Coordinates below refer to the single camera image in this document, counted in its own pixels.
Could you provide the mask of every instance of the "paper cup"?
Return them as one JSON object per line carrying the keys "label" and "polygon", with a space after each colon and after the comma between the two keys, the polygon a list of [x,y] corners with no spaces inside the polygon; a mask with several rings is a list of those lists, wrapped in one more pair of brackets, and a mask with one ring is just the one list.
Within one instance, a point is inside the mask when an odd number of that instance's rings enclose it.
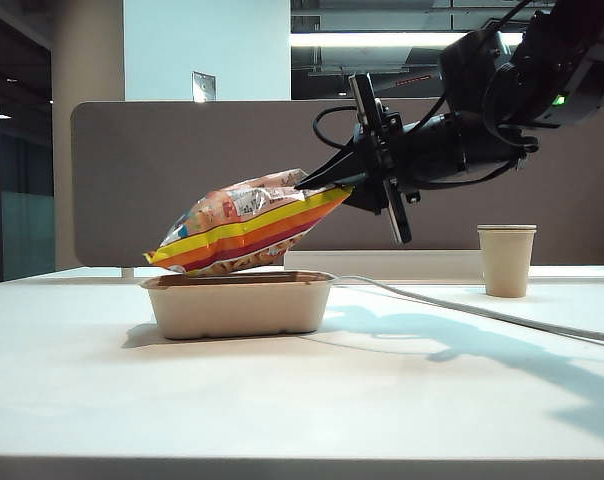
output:
{"label": "paper cup", "polygon": [[478,225],[487,295],[526,295],[535,225]]}

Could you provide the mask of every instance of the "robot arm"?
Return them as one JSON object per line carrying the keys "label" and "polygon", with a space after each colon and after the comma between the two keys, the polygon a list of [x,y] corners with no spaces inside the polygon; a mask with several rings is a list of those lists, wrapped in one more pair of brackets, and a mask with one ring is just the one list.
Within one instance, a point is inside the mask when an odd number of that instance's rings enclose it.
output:
{"label": "robot arm", "polygon": [[[375,98],[368,75],[350,77],[358,117],[353,138],[330,142],[340,151],[297,188],[353,185],[344,203],[375,214],[387,209],[396,241],[409,242],[403,198],[416,203],[420,190],[471,185],[521,168],[538,149],[524,129],[579,123],[604,105],[604,0],[580,6],[581,0],[559,0],[550,13],[536,12],[510,61],[492,30],[448,46],[440,55],[445,93],[438,104],[446,99],[450,109],[444,115],[403,126]],[[487,168],[493,170],[480,178],[459,180]]]}

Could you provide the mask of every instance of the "red stripe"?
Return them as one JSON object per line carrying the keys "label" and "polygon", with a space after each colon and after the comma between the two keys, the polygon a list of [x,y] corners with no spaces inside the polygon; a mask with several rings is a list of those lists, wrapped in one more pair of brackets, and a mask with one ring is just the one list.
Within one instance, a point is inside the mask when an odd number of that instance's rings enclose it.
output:
{"label": "red stripe", "polygon": [[318,218],[317,220],[313,220],[303,225],[297,225],[289,230],[278,233],[277,235],[272,235],[270,237],[264,238],[259,242],[252,243],[251,245],[247,245],[242,248],[234,248],[233,250],[224,250],[222,252],[216,252],[210,257],[207,257],[203,260],[198,260],[196,262],[188,263],[186,265],[183,265],[183,267],[187,272],[190,272],[191,270],[199,270],[201,268],[208,267],[212,263],[220,260],[229,260],[231,258],[237,258],[243,255],[247,255],[249,253],[257,252],[258,250],[262,250],[263,248],[266,248],[270,245],[274,245],[278,242],[281,242],[282,240],[285,240],[298,233],[308,230],[320,220],[321,219]]}

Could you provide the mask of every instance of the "gray partition panel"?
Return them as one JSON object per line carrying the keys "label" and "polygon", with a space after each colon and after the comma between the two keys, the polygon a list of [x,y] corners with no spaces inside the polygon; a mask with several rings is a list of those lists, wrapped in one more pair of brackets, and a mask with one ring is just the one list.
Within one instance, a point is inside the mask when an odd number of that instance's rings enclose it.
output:
{"label": "gray partition panel", "polygon": [[[144,265],[170,225],[209,190],[266,173],[312,171],[332,154],[311,131],[336,101],[90,102],[72,116],[75,249],[91,266]],[[432,100],[389,100],[405,123]],[[326,118],[346,140],[353,112]],[[539,134],[527,167],[488,183],[423,192],[408,208],[413,242],[393,243],[386,215],[341,206],[301,250],[473,249],[480,223],[535,223],[536,264],[604,264],[604,109]]]}

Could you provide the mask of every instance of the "chip bag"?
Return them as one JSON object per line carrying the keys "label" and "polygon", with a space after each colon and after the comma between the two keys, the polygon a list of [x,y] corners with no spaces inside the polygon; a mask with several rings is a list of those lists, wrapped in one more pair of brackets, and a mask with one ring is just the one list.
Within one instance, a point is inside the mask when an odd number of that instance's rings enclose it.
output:
{"label": "chip bag", "polygon": [[189,276],[273,263],[351,193],[296,190],[304,177],[300,169],[287,170],[208,193],[145,254],[147,261]]}

